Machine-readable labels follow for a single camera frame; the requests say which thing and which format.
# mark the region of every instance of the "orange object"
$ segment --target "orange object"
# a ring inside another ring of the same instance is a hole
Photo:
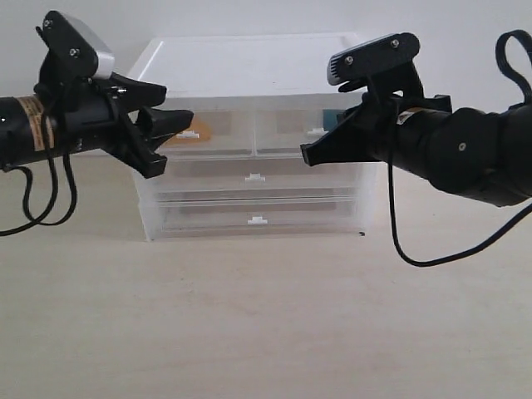
[[[195,143],[209,141],[211,137],[212,129],[210,126],[194,117],[189,129],[175,135],[166,141],[163,146],[170,147],[174,145],[193,145]]]

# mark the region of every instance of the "white wall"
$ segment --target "white wall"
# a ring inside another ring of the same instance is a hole
[[[0,7],[4,96],[32,89],[45,54],[34,27],[49,9],[89,24],[113,49],[121,72],[160,35],[353,30],[371,39],[410,31],[421,39],[416,64],[427,93],[452,94],[457,106],[488,111],[520,101],[519,91],[496,69],[497,37],[515,28],[532,31],[532,2],[525,0],[0,0]],[[516,54],[520,65],[530,69],[523,53]]]

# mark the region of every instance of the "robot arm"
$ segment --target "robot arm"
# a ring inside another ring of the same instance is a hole
[[[343,84],[341,92],[362,87],[367,92],[359,106],[338,117],[334,130],[301,146],[303,158],[310,166],[387,162],[392,235],[398,253],[409,264],[436,266],[476,254],[532,212],[530,205],[481,245],[434,261],[408,258],[397,238],[393,166],[428,180],[442,192],[498,207],[521,204],[532,196],[532,89],[506,61],[505,44],[511,37],[520,41],[532,61],[528,33],[513,31],[500,37],[496,46],[499,68],[525,96],[524,102],[503,113],[472,108],[453,111],[449,96],[425,98],[412,61],[420,43],[410,33],[364,43],[329,62],[331,85]]]
[[[50,11],[37,33],[48,48],[34,94],[0,98],[0,168],[20,170],[27,178],[23,211],[29,223],[0,231],[21,233],[36,225],[58,225],[76,208],[77,192],[70,154],[102,149],[137,170],[146,179],[165,171],[166,158],[155,151],[190,127],[191,111],[161,111],[166,87],[133,81],[113,72],[115,58],[83,22]],[[136,111],[133,122],[129,116]],[[55,223],[44,219],[57,199],[54,158],[61,156],[71,189],[71,206]],[[29,209],[32,172],[26,164],[47,160],[52,197],[33,217]]]

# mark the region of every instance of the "white drawer handle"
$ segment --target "white drawer handle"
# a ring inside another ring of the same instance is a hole
[[[268,224],[268,220],[262,216],[254,216],[248,220],[248,225],[250,226],[264,226],[265,224]]]
[[[308,131],[307,135],[311,137],[321,137],[323,135],[326,135],[327,133],[328,132],[321,127],[321,128],[316,128],[316,129],[312,129],[311,131]]]
[[[182,131],[177,135],[181,139],[199,139],[200,134],[195,131]]]
[[[246,183],[252,181],[266,181],[266,178],[260,173],[250,173],[248,177],[245,178]]]

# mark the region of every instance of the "screw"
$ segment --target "screw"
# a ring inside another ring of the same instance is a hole
[[[80,56],[80,49],[79,48],[71,48],[70,49],[70,57],[78,58]]]

